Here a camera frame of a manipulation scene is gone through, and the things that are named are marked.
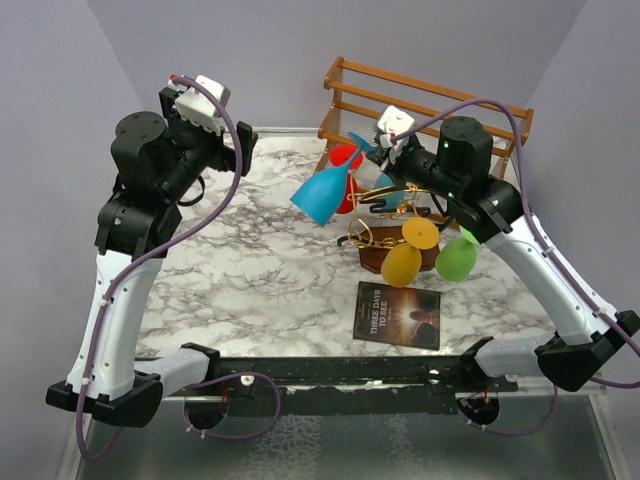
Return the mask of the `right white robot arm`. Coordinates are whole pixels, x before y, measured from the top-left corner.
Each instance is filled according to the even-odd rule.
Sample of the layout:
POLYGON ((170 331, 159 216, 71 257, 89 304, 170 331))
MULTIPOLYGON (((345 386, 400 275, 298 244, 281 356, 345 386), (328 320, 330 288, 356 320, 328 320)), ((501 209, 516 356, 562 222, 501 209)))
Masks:
POLYGON ((358 152, 379 166, 397 186, 414 185, 446 198, 450 218, 498 255, 523 281, 552 320, 543 337, 500 342, 487 337, 464 352, 461 383, 481 391, 495 377, 544 376, 556 387, 576 392, 596 382, 597 372, 639 330, 639 317, 606 302, 568 264, 544 232, 528 204, 525 188, 489 172, 493 138, 474 118, 436 116, 436 153, 416 137, 411 118, 391 130, 387 109, 368 142, 355 132, 358 152))

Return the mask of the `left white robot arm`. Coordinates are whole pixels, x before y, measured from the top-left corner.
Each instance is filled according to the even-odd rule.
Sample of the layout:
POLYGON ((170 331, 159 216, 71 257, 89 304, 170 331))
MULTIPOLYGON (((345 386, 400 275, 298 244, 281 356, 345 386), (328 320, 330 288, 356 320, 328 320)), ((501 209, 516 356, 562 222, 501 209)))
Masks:
POLYGON ((118 173, 98 216, 96 283, 82 345, 67 377, 46 393, 50 406, 114 427, 141 428, 163 398, 188 386, 206 395, 220 385, 218 351, 186 343, 173 355, 137 361, 150 290, 177 244, 185 193, 206 169, 246 175, 257 137, 225 112, 226 87, 174 79, 161 112, 136 112, 116 126, 118 173))

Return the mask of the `gold wire wine glass rack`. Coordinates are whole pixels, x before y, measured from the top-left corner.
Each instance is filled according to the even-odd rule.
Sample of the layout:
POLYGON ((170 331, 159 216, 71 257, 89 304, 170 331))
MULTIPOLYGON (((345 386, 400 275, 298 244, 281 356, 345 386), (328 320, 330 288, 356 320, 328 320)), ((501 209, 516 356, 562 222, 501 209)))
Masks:
MULTIPOLYGON (((424 193, 415 186, 397 189, 389 195, 378 195, 374 189, 358 187, 358 192, 353 194, 354 210, 339 214, 348 217, 349 221, 346 233, 336 240, 336 245, 355 248, 361 267, 381 274, 386 255, 396 244, 403 242, 401 227, 409 218, 429 219, 438 228, 441 240, 443 232, 455 221, 436 196, 431 197, 429 205, 420 204, 419 198, 424 193)), ((432 270, 439 253, 439 243, 432 249, 423 250, 419 272, 432 270)))

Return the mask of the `green plastic wine glass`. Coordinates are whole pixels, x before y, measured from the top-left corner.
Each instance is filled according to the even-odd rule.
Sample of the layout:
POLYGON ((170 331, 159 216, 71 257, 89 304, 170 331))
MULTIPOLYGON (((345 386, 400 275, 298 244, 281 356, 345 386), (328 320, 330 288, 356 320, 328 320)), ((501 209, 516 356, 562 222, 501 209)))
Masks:
POLYGON ((464 281, 477 262, 478 241, 464 227, 460 226, 459 231, 461 237, 450 241, 435 260, 438 274, 450 282, 464 281))

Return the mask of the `light blue plastic wine glass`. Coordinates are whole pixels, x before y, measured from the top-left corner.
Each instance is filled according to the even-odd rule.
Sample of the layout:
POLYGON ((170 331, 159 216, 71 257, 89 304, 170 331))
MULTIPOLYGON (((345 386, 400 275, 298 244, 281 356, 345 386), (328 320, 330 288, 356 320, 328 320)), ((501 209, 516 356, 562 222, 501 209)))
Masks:
POLYGON ((381 173, 374 184, 374 191, 378 195, 389 195, 397 191, 394 181, 386 174, 381 173))

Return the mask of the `red plastic wine glass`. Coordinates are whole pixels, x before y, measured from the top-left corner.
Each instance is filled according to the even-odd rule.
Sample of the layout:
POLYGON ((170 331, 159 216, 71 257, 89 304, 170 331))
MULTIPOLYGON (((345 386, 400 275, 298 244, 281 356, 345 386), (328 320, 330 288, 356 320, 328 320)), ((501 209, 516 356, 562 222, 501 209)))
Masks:
MULTIPOLYGON (((347 161, 356 152, 353 145, 340 144, 332 148, 329 152, 329 161, 334 167, 339 167, 347 163, 347 161)), ((347 187, 343 200, 336 210, 337 214, 347 214, 354 210, 355 200, 353 194, 358 192, 358 184, 353 173, 361 166, 363 155, 359 153, 355 160, 350 164, 349 174, 347 175, 347 187)))

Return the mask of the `yellow plastic wine glass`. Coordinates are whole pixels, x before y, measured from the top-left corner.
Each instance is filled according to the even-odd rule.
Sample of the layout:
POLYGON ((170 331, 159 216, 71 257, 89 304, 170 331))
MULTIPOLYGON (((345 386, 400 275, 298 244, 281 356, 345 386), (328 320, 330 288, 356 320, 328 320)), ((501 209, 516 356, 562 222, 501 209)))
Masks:
POLYGON ((401 227, 403 242, 396 244, 381 264, 381 275, 392 287, 408 286, 419 273, 422 251, 436 247, 440 240, 438 228, 429 219, 412 217, 401 227))

